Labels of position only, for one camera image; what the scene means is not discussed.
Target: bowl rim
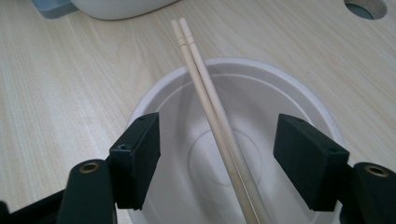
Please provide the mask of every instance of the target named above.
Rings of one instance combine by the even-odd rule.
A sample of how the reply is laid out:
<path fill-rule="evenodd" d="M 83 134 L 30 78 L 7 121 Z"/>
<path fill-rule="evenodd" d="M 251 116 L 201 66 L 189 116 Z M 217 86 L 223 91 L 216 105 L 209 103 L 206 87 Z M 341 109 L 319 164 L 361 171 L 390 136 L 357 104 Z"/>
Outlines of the bowl rim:
<path fill-rule="evenodd" d="M 329 125 L 329 130 L 331 132 L 331 138 L 337 144 L 344 147 L 345 141 L 343 136 L 341 135 L 338 126 L 336 125 L 332 115 L 330 114 L 329 110 L 326 106 L 319 100 L 319 98 L 309 90 L 305 85 L 303 85 L 299 80 L 295 77 L 287 74 L 286 72 L 282 71 L 279 68 L 276 68 L 268 63 L 263 63 L 247 58 L 238 58 L 238 57 L 222 57 L 222 58 L 210 58 L 205 60 L 206 66 L 213 66 L 219 64 L 241 64 L 244 66 L 255 67 L 261 70 L 268 71 L 269 73 L 287 81 L 290 85 L 294 86 L 298 89 L 301 94 L 305 95 L 315 106 L 316 110 L 319 114 L 323 117 L 324 121 Z M 157 83 L 154 84 L 148 90 L 148 92 L 140 99 L 140 101 L 136 104 L 134 112 L 132 113 L 131 117 L 129 118 L 127 127 L 131 125 L 131 123 L 137 119 L 138 117 L 144 115 L 145 110 L 149 106 L 149 103 L 170 83 L 172 83 L 175 79 L 184 76 L 186 73 L 189 73 L 187 66 L 181 66 L 176 70 L 170 72 L 168 75 L 165 75 L 161 78 Z"/>

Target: wooden table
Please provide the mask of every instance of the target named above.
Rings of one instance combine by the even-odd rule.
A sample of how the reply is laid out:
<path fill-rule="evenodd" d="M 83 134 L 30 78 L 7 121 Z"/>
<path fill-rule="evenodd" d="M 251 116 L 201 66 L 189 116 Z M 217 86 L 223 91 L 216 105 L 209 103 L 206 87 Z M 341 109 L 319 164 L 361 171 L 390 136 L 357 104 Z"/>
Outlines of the wooden table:
<path fill-rule="evenodd" d="M 184 65 L 169 23 L 180 17 L 205 58 L 293 75 L 330 110 L 352 160 L 396 171 L 396 1 L 385 3 L 376 21 L 342 0 L 181 0 L 100 21 L 80 11 L 47 20 L 28 0 L 0 0 L 0 200 L 15 211 L 106 157 L 143 95 Z"/>

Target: chopsticks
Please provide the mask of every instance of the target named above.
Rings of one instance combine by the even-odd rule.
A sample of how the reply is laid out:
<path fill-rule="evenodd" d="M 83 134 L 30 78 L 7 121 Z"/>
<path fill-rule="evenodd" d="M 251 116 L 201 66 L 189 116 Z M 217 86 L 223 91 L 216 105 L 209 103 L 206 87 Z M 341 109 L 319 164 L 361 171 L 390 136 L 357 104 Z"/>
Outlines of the chopsticks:
<path fill-rule="evenodd" d="M 184 18 L 172 21 L 194 87 L 204 107 L 233 189 L 247 223 L 271 223 L 257 185 L 233 134 L 219 95 Z"/>

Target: white container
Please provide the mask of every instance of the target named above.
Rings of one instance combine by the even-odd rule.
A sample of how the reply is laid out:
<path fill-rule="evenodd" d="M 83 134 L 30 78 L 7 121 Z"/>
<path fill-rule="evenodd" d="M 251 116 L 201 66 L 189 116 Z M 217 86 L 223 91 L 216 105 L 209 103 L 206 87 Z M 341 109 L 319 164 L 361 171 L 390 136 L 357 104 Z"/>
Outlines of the white container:
<path fill-rule="evenodd" d="M 334 213 L 310 211 L 274 159 L 279 113 L 305 119 L 341 146 L 334 121 L 300 82 L 265 63 L 216 58 L 206 65 L 273 224 L 339 223 Z M 160 112 L 161 151 L 135 224 L 245 223 L 186 67 L 158 82 L 141 100 L 129 124 Z"/>
<path fill-rule="evenodd" d="M 71 0 L 85 14 L 102 20 L 120 20 L 135 17 L 176 0 Z"/>

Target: white plastic bowl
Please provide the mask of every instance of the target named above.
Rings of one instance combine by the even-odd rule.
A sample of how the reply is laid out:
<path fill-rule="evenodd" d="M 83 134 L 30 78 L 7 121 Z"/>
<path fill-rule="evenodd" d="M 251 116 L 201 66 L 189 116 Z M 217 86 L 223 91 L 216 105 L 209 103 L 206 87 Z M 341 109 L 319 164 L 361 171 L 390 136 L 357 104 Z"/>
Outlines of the white plastic bowl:
<path fill-rule="evenodd" d="M 273 223 L 339 223 L 310 211 L 273 156 L 279 113 L 305 119 L 344 144 L 320 100 L 293 77 L 240 58 L 205 61 Z M 141 100 L 129 124 L 160 112 L 161 151 L 135 224 L 245 223 L 186 67 L 164 77 Z"/>

